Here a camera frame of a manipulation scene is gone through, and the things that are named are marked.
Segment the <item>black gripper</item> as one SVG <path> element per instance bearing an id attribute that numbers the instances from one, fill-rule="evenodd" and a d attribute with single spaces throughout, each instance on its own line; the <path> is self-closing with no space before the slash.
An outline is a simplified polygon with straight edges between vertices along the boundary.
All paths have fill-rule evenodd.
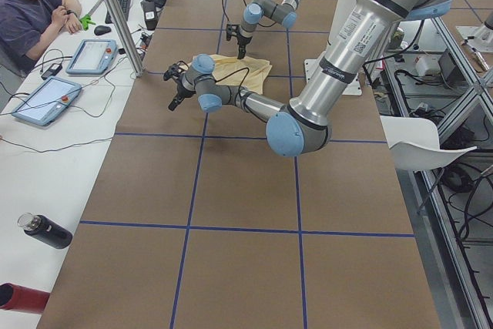
<path id="1" fill-rule="evenodd" d="M 245 36 L 241 33 L 236 34 L 237 44 L 238 44 L 238 56 L 239 60 L 244 59 L 246 56 L 246 46 L 251 42 L 251 36 Z"/>
<path id="2" fill-rule="evenodd" d="M 188 99 L 193 96 L 193 90 L 188 90 L 181 82 L 177 83 L 176 91 L 177 94 L 168 105 L 168 110 L 170 111 L 174 111 L 184 99 Z"/>

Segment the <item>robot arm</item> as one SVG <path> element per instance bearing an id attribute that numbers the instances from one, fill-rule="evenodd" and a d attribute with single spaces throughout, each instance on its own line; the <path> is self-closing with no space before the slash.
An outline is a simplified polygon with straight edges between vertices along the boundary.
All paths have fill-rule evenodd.
<path id="1" fill-rule="evenodd" d="M 295 157 L 318 151 L 331 136 L 329 112 L 391 26 L 435 18 L 450 7 L 451 0 L 355 0 L 337 36 L 314 64 L 301 94 L 284 104 L 245 86 L 220 84 L 213 77 L 213 59 L 199 54 L 190 64 L 177 62 L 165 72 L 164 79 L 176 83 L 169 108 L 175 109 L 190 97 L 196 97 L 207 113 L 236 106 L 266 123 L 267 142 L 276 154 Z"/>
<path id="2" fill-rule="evenodd" d="M 260 24 L 262 17 L 266 17 L 275 24 L 290 29 L 297 19 L 296 10 L 301 0 L 252 0 L 243 11 L 243 18 L 239 25 L 228 25 L 226 39 L 236 37 L 238 45 L 238 59 L 246 55 L 246 47 L 251 42 L 253 33 Z"/>

